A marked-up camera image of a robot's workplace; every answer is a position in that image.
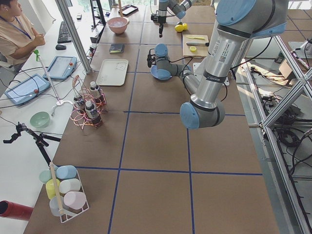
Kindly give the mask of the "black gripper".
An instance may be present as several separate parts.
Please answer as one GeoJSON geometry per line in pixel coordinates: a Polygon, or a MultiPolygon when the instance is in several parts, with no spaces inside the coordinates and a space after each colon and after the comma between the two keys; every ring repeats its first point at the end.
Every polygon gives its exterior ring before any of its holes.
{"type": "Polygon", "coordinates": [[[152,53],[152,50],[154,48],[150,49],[147,55],[147,66],[151,68],[153,65],[156,65],[156,55],[155,53],[152,53]]]}
{"type": "Polygon", "coordinates": [[[160,16],[158,14],[151,14],[151,20],[154,23],[159,23],[159,37],[163,37],[163,25],[166,23],[167,16],[160,16]]]}

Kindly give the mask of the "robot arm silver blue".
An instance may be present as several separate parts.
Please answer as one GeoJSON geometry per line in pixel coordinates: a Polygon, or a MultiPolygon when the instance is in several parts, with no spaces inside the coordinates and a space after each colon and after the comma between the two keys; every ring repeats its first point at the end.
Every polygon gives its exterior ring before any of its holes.
{"type": "Polygon", "coordinates": [[[157,78],[179,77],[191,93],[190,100],[180,107],[180,118],[188,129],[213,127],[225,116],[217,98],[222,84],[244,41],[282,34],[287,24],[286,0],[221,0],[216,8],[216,20],[203,60],[201,80],[186,65],[169,60],[167,46],[157,44],[154,54],[148,54],[148,67],[155,64],[157,78]]]}

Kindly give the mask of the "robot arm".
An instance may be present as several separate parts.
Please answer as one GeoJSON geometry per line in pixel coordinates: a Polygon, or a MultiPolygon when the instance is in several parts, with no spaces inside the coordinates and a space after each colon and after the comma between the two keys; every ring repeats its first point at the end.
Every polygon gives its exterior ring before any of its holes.
{"type": "Polygon", "coordinates": [[[158,10],[155,14],[151,14],[151,20],[154,23],[159,23],[159,37],[163,36],[163,28],[166,23],[167,9],[169,8],[174,15],[180,20],[185,17],[186,11],[193,5],[195,0],[183,0],[182,3],[177,3],[175,0],[160,0],[158,10]]]}

